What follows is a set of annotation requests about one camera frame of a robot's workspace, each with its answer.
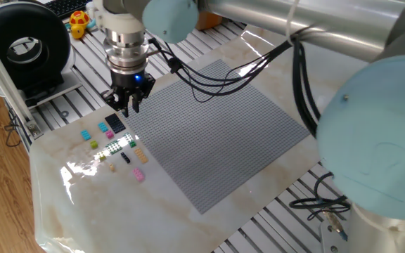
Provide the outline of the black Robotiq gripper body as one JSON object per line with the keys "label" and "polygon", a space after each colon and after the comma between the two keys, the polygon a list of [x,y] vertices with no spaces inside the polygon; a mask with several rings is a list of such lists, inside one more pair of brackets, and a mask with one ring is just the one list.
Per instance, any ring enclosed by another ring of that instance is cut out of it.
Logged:
{"label": "black Robotiq gripper body", "polygon": [[121,73],[120,71],[111,70],[112,84],[110,88],[123,88],[124,91],[134,92],[134,75],[147,73],[145,70],[133,74]]}

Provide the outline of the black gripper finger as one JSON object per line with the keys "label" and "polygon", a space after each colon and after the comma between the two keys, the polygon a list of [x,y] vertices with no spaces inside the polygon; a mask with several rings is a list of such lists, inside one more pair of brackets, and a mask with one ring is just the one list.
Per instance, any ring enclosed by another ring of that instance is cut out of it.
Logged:
{"label": "black gripper finger", "polygon": [[154,84],[155,78],[151,74],[134,75],[134,92],[131,96],[133,98],[132,107],[136,113],[139,112],[141,101],[149,97]]}
{"label": "black gripper finger", "polygon": [[125,117],[129,116],[127,109],[129,97],[126,96],[123,88],[113,88],[103,91],[101,98],[115,111],[120,111]]}

